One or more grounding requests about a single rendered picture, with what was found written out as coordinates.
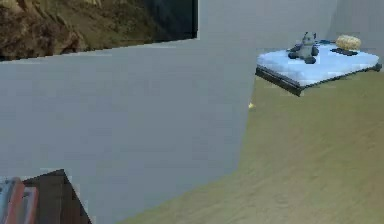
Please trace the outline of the grey teddy bear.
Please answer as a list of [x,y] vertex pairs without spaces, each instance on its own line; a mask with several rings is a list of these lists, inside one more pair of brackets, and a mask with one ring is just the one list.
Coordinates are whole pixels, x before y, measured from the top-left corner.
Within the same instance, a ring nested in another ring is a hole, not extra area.
[[316,56],[319,54],[319,50],[316,47],[315,32],[306,32],[299,45],[295,45],[288,52],[290,59],[301,59],[306,64],[315,64]]

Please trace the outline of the bed with pale blue cover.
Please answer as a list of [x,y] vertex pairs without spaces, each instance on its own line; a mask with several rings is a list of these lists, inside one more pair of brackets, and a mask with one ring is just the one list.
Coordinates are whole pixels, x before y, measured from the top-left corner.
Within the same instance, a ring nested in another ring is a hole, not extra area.
[[288,57],[289,49],[260,54],[256,60],[255,75],[288,92],[300,96],[307,88],[338,80],[359,72],[379,72],[382,64],[374,54],[355,50],[353,54],[340,54],[334,44],[317,45],[314,64]]

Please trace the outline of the framed brown landscape picture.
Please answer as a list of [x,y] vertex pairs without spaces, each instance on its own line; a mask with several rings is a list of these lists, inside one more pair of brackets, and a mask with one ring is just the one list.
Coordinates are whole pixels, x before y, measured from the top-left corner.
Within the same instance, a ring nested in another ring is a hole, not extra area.
[[195,39],[199,0],[0,0],[0,62]]

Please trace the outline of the black flat remote control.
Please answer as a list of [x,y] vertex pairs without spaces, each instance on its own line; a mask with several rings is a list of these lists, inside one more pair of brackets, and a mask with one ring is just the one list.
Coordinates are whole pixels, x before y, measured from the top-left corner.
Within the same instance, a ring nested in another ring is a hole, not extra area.
[[358,54],[358,52],[356,51],[346,50],[342,48],[334,48],[334,49],[331,49],[330,51],[337,54],[345,55],[345,56],[355,56]]

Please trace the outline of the yellow round cushion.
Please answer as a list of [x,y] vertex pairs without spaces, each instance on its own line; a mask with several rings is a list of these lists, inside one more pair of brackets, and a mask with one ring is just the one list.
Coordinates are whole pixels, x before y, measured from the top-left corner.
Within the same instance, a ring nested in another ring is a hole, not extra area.
[[340,35],[336,39],[336,46],[344,50],[359,50],[361,47],[361,40],[350,35]]

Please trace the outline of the red book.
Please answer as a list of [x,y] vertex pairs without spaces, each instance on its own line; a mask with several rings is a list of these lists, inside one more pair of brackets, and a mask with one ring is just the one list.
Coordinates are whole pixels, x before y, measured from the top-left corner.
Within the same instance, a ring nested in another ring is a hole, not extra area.
[[4,224],[18,224],[19,209],[23,201],[24,184],[18,177],[9,181],[11,195],[7,199],[7,215]]

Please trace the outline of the pale blue book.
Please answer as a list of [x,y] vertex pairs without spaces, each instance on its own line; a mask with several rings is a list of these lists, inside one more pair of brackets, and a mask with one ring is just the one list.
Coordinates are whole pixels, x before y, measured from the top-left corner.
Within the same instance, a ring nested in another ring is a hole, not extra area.
[[5,223],[11,192],[12,187],[9,180],[0,183],[0,224]]

